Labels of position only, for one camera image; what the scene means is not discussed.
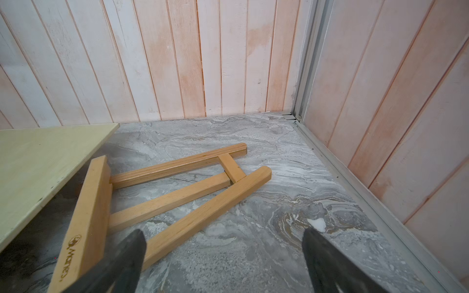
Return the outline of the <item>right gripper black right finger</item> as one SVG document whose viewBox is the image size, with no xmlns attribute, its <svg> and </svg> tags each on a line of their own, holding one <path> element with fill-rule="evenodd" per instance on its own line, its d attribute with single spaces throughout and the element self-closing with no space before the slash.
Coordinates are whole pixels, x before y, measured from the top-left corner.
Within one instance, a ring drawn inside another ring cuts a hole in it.
<svg viewBox="0 0 469 293">
<path fill-rule="evenodd" d="M 386 292 L 314 228 L 304 231 L 302 251 L 316 293 Z"/>
</svg>

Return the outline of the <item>wooden easel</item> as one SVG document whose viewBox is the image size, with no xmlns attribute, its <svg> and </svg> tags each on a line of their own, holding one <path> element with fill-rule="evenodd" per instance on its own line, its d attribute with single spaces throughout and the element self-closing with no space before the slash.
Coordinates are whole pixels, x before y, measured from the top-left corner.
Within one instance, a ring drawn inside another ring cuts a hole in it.
<svg viewBox="0 0 469 293">
<path fill-rule="evenodd" d="M 247 153 L 244 143 L 184 157 L 156 166 L 111 175 L 106 156 L 91 161 L 80 191 L 48 291 L 65 293 L 105 255 L 108 235 L 151 219 L 209 194 L 213 198 L 147 242 L 142 271 L 158 262 L 209 223 L 271 179 L 263 166 L 246 174 L 235 159 Z M 198 168 L 220 164 L 223 172 L 125 210 L 111 213 L 114 190 L 135 186 Z"/>
</svg>

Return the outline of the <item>plywood board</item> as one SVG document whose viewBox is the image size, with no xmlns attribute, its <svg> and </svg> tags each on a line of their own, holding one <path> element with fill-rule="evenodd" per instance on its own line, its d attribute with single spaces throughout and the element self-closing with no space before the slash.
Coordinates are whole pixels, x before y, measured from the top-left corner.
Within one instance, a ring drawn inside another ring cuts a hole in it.
<svg viewBox="0 0 469 293">
<path fill-rule="evenodd" d="M 1 249 L 116 132 L 117 123 L 1 131 Z"/>
</svg>

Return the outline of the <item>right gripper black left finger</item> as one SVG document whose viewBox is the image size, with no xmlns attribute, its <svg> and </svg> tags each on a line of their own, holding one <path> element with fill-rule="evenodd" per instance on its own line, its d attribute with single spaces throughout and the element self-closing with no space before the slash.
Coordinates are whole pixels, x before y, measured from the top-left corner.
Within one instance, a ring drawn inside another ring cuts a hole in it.
<svg viewBox="0 0 469 293">
<path fill-rule="evenodd" d="M 66 293 L 133 293 L 142 271 L 147 242 L 140 229 L 130 233 L 113 251 L 80 277 Z"/>
</svg>

